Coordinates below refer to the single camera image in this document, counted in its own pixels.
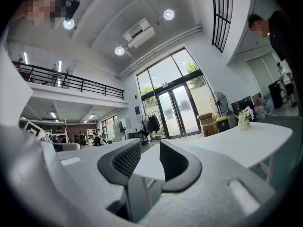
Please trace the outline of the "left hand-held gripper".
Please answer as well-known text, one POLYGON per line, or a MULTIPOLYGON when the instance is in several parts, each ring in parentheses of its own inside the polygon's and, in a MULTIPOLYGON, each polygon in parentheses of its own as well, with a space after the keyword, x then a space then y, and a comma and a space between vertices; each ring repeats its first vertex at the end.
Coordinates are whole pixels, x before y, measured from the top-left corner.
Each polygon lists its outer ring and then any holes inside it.
POLYGON ((32 133, 34 136, 36 136, 39 140, 45 138, 46 133, 45 131, 37 126, 36 124, 34 124, 31 121, 27 121, 24 127, 24 131, 32 133))

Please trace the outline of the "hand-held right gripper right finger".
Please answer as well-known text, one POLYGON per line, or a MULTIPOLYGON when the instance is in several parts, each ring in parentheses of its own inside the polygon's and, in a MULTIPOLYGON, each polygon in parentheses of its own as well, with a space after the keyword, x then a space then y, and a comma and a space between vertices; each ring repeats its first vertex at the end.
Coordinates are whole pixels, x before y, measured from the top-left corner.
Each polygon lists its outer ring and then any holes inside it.
POLYGON ((165 183, 142 227, 228 227, 266 203, 275 190, 232 158, 199 147, 160 142, 165 183))

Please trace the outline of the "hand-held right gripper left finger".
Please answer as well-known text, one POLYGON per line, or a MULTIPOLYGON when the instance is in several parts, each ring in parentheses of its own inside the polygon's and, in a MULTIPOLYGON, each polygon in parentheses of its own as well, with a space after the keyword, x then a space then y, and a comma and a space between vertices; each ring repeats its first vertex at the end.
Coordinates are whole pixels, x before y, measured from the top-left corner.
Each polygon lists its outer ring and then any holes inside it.
POLYGON ((128 181, 141 159, 139 139, 62 152, 56 152, 48 142, 42 142, 41 147, 51 176, 72 203, 98 216, 106 209, 133 220, 128 181))

